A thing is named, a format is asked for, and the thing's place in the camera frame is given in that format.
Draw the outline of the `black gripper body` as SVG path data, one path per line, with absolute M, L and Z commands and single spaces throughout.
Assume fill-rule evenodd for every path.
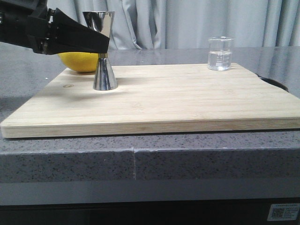
M 0 41 L 35 53 L 56 54 L 50 42 L 50 16 L 46 0 L 2 0 Z

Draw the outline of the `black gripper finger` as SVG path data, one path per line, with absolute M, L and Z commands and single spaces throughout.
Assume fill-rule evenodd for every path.
M 106 53 L 109 38 L 89 29 L 56 8 L 50 23 L 48 53 Z

